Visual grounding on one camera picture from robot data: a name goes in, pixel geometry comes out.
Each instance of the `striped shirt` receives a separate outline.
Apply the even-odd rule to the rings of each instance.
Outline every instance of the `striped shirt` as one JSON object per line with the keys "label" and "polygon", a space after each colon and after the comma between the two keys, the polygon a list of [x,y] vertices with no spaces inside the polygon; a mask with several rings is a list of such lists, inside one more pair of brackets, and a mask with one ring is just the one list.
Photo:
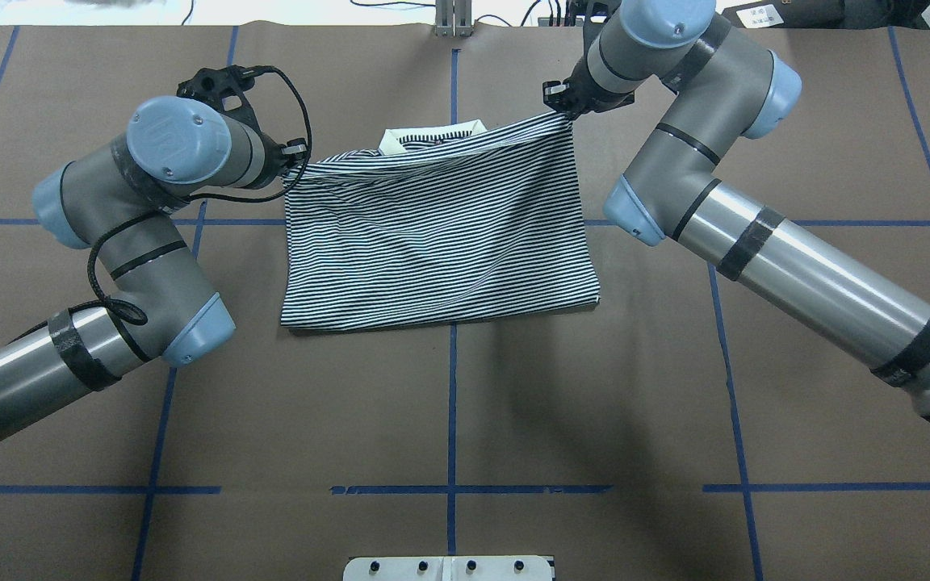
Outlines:
{"label": "striped shirt", "polygon": [[571,122],[550,113],[433,143],[308,165],[285,198],[283,326],[354,331],[597,304]]}

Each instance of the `silver arm tube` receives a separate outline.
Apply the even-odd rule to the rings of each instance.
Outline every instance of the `silver arm tube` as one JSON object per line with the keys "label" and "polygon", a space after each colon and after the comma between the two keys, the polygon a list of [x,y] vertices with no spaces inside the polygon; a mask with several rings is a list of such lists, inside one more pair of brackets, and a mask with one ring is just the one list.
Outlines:
{"label": "silver arm tube", "polygon": [[607,111],[646,77],[678,97],[605,203],[605,214],[654,246],[669,236],[911,395],[930,422],[930,304],[792,224],[712,173],[739,136],[765,136],[802,84],[712,0],[623,0],[565,89],[566,115]]}
{"label": "silver arm tube", "polygon": [[[143,363],[106,309],[75,313],[73,327],[110,375],[119,378]],[[56,346],[61,340],[41,328],[0,349],[0,441],[92,393],[61,359]]]}
{"label": "silver arm tube", "polygon": [[181,205],[204,185],[266,183],[274,177],[268,162],[274,144],[178,97],[144,103],[128,127],[126,135],[53,173],[34,199],[42,225],[73,248],[133,224],[103,243],[99,260],[119,288],[112,298],[143,310],[147,321],[125,323],[101,307],[73,315],[64,310],[47,328],[0,349],[0,441],[155,357],[186,365],[235,331],[178,229],[159,211]]}

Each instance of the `white label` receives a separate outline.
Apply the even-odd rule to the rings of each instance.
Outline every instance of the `white label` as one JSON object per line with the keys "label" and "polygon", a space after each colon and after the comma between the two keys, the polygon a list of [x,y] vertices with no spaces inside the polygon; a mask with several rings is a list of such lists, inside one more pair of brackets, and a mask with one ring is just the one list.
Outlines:
{"label": "white label", "polygon": [[745,28],[765,28],[785,23],[785,19],[778,14],[773,4],[745,8],[745,10],[738,10],[736,14]]}

